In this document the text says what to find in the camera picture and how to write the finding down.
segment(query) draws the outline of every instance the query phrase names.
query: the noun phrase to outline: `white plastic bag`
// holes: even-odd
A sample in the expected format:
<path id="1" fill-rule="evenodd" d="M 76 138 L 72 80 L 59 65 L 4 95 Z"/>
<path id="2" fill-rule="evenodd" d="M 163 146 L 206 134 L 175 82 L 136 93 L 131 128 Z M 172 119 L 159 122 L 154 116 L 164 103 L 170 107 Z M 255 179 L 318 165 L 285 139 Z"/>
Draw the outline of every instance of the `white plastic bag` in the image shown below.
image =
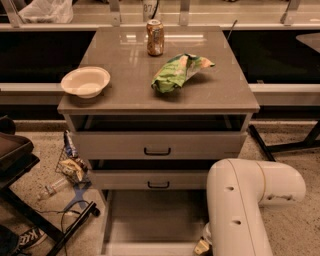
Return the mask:
<path id="1" fill-rule="evenodd" d="M 33 0 L 19 15 L 24 23 L 70 23 L 72 0 Z"/>

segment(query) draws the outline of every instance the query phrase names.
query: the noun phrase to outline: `snack bag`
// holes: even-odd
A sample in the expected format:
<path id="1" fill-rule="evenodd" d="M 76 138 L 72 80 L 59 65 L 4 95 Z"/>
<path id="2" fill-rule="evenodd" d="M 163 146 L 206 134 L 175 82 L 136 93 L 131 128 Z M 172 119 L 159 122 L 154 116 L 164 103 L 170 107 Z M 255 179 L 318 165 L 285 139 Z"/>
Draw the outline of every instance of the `snack bag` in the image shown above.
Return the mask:
<path id="1" fill-rule="evenodd" d="M 204 57 L 180 54 L 170 59 L 152 79 L 151 87 L 159 92 L 171 92 L 202 68 L 213 67 L 214 63 Z"/>

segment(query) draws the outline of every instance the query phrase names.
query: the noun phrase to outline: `white bowl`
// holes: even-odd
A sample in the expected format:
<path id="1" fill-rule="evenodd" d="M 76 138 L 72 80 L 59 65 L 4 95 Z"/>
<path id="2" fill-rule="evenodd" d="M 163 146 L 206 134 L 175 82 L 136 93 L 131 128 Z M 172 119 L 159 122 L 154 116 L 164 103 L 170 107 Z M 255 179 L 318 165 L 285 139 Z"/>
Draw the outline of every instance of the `white bowl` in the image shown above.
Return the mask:
<path id="1" fill-rule="evenodd" d="M 103 68 L 84 67 L 66 74 L 61 80 L 62 89 L 81 98 L 97 96 L 110 81 L 110 74 Z"/>

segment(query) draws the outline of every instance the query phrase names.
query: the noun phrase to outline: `crumpled plastic bag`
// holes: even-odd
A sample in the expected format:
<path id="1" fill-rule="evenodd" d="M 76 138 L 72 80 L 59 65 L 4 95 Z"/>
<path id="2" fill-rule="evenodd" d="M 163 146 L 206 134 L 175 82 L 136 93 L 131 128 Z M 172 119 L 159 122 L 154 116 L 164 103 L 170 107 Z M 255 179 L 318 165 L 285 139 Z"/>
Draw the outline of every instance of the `crumpled plastic bag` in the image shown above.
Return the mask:
<path id="1" fill-rule="evenodd" d="M 72 0 L 33 0 L 19 15 L 24 23 L 70 23 Z"/>
<path id="2" fill-rule="evenodd" d="M 202 68 L 215 64 L 204 57 L 179 54 L 170 59 L 153 77 L 151 87 L 159 92 L 171 92 L 183 84 Z"/>

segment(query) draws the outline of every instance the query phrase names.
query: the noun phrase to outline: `aluminum can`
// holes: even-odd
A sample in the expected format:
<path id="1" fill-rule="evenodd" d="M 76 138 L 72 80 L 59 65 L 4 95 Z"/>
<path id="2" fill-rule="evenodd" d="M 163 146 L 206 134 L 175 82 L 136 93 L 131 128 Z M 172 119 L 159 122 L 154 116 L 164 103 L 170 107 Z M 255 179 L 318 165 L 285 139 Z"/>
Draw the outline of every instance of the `aluminum can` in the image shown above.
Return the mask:
<path id="1" fill-rule="evenodd" d="M 164 29 L 163 24 L 159 20 L 149 20 L 147 22 L 148 33 L 148 54 L 151 56 L 159 56 L 163 54 L 164 48 Z"/>

